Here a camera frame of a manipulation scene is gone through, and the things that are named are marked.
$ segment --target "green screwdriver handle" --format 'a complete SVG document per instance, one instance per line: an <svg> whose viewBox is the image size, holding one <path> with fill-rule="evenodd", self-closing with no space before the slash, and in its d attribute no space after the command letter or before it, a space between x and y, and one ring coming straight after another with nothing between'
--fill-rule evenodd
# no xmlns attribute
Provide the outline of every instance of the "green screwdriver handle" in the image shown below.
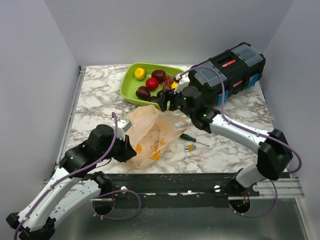
<svg viewBox="0 0 320 240"><path fill-rule="evenodd" d="M188 141L192 141L192 142L196 142L196 139L192 136L189 136L187 134L182 133L180 138L184 139L184 140L188 140Z"/></svg>

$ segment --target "marble tabletop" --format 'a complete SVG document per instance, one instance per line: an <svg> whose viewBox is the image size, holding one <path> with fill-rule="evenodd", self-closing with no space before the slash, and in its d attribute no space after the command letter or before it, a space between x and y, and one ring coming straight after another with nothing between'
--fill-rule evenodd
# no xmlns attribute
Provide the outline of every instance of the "marble tabletop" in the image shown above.
<svg viewBox="0 0 320 240"><path fill-rule="evenodd" d="M111 113L123 118L137 106L127 102L120 94L120 86L129 65L89 66L81 87L79 100L71 123L67 148L73 148L86 140L89 133L99 124L111 125ZM190 66L173 65L187 70ZM228 98L225 114L251 127L272 131L273 124L259 82L255 86ZM172 114L184 116L175 111ZM128 164L112 160L99 168L105 173L233 173L257 161L249 149L220 135L213 135L195 128L191 121L186 134L210 147L196 144L197 149L184 152L189 141L176 139L154 164L135 169Z"/></svg>

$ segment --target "plastic bag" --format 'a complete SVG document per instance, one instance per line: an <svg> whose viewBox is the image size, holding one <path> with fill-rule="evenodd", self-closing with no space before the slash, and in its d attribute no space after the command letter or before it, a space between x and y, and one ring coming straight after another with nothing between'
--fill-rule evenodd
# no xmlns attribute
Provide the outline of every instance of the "plastic bag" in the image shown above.
<svg viewBox="0 0 320 240"><path fill-rule="evenodd" d="M139 106L124 118L132 123L126 134L136 151L128 164L135 168L144 168L159 160L169 144L188 127L183 117L161 112L153 105Z"/></svg>

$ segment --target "red label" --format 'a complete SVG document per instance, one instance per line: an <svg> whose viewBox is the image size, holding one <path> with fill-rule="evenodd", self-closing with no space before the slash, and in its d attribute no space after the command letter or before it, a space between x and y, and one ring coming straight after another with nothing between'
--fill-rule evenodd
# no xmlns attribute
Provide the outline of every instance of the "red label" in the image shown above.
<svg viewBox="0 0 320 240"><path fill-rule="evenodd" d="M223 64L222 67L223 68L228 67L229 65L234 64L235 62L236 62L236 60L232 59L231 61L228 61L227 63Z"/></svg>
<svg viewBox="0 0 320 240"><path fill-rule="evenodd" d="M242 84L244 81L243 80L241 80L241 81L238 81L237 83L235 83L235 84L233 84L233 86L232 87L236 87L236 86L239 86L240 84Z"/></svg>

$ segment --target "wall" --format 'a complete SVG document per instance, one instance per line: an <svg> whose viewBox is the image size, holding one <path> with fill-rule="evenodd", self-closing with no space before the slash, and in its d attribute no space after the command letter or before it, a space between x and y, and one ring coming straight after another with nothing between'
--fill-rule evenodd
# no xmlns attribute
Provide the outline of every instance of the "wall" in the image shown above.
<svg viewBox="0 0 320 240"><path fill-rule="evenodd" d="M264 52L293 0L46 0L80 65L199 63L241 42Z"/></svg>
<svg viewBox="0 0 320 240"><path fill-rule="evenodd" d="M320 236L320 1L295 0L270 45L261 86L275 127L301 155L297 174ZM296 159L291 168L297 166Z"/></svg>
<svg viewBox="0 0 320 240"><path fill-rule="evenodd" d="M0 236L53 170L79 68L43 0L0 7Z"/></svg>

